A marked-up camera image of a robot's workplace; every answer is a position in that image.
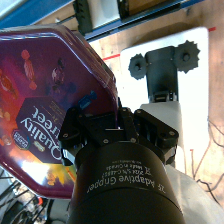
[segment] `bolt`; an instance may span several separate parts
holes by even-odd
[[[132,143],[135,143],[136,142],[136,139],[135,138],[131,138],[130,140],[131,140]]]
[[[190,55],[188,54],[188,53],[185,53],[184,55],[183,55],[183,61],[189,61],[190,60]]]
[[[170,131],[169,134],[172,136],[175,135],[175,133],[173,131]]]
[[[108,142],[109,142],[108,139],[104,139],[104,140],[103,140],[103,143],[104,143],[104,144],[107,144]]]

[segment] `octagonal tin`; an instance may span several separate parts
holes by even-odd
[[[72,106],[117,111],[113,73],[85,39],[58,25],[1,30],[0,165],[38,195],[71,198],[57,137]]]

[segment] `candy illustration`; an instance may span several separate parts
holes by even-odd
[[[81,100],[79,100],[78,102],[79,107],[83,110],[92,103],[92,100],[96,99],[97,99],[96,93],[94,91],[91,91],[90,95],[86,95]]]
[[[3,135],[2,136],[2,141],[4,145],[11,145],[12,144],[12,139],[8,135]]]
[[[64,83],[65,73],[64,73],[64,61],[62,58],[58,59],[58,65],[52,72],[53,86],[52,89],[55,92],[60,93],[59,87]]]
[[[11,80],[9,79],[8,76],[3,74],[1,69],[0,69],[0,82],[1,82],[2,88],[6,92],[11,93],[14,99],[17,99],[18,96],[15,89],[13,88]]]
[[[30,85],[29,88],[35,90],[37,88],[37,84],[35,83],[35,75],[33,70],[33,64],[31,62],[30,54],[27,50],[23,50],[21,53],[22,58],[25,60],[24,62],[24,69],[26,73],[26,77],[29,79]]]

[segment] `purple tin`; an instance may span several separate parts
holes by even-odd
[[[117,104],[113,73],[78,32],[61,25],[0,31],[0,165],[36,194],[71,198],[57,141],[66,111],[116,113]]]

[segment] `wire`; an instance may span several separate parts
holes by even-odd
[[[34,223],[37,220],[37,218],[40,216],[41,212],[45,209],[46,206],[47,206],[47,201],[45,202],[45,204],[43,205],[39,213],[36,215],[36,217],[32,220],[32,223]]]
[[[214,137],[214,135],[213,135],[213,131],[212,131],[212,128],[211,128],[211,125],[210,125],[210,124],[212,124],[212,125],[215,127],[215,129],[218,130],[219,133],[222,134],[223,136],[224,136],[224,133],[221,132],[221,130],[220,130],[220,129],[219,129],[213,122],[211,122],[210,120],[208,120],[208,122],[209,122],[209,125],[208,125],[208,126],[209,126],[210,131],[211,131],[211,137],[212,137],[213,142],[214,142],[216,145],[218,145],[219,147],[224,148],[224,145],[219,144],[219,143],[215,140],[215,137]]]
[[[220,134],[224,135],[224,133],[217,127],[217,125],[215,125],[215,124],[214,124],[212,121],[210,121],[209,119],[208,119],[208,122],[209,122],[210,124],[212,124],[212,126],[214,126],[215,129],[216,129]]]
[[[29,205],[30,202],[32,202],[35,198],[36,198],[36,196],[32,197],[32,198],[31,198],[31,199],[30,199],[30,200],[29,200],[29,201],[22,207],[21,211],[18,212],[18,214],[14,217],[14,219],[10,222],[10,224],[13,224],[13,222],[15,222],[15,220],[17,219],[17,217],[18,217],[22,212],[26,211],[25,208],[27,207],[27,205]]]
[[[201,181],[200,179],[197,180],[197,183],[198,183],[198,182],[201,182],[202,184],[206,184],[206,185],[207,185],[207,187],[208,187],[208,189],[209,189],[209,193],[211,194],[211,196],[213,197],[213,199],[219,204],[219,202],[217,201],[217,199],[216,199],[215,196],[213,195],[213,193],[212,193],[212,191],[211,191],[211,188],[210,188],[209,184],[206,183],[206,182],[204,182],[204,181]]]
[[[194,153],[193,153],[193,149],[190,150],[191,151],[191,168],[192,168],[192,176],[193,179],[195,180],[195,173],[194,173]]]
[[[0,180],[1,179],[11,179],[11,178],[14,178],[14,177],[0,177]]]
[[[0,208],[2,208],[3,206],[7,205],[8,203],[12,202],[14,199],[22,196],[23,194],[27,193],[29,190],[26,190],[26,191],[23,191],[21,194],[18,194],[16,197],[10,199],[9,201],[7,202],[4,202],[3,204],[0,205]]]
[[[222,180],[223,177],[224,177],[224,173],[219,177],[219,180],[217,181],[217,183],[215,184],[215,186],[213,188],[211,188],[211,191],[214,191],[218,187],[218,185],[221,182],[221,180]]]

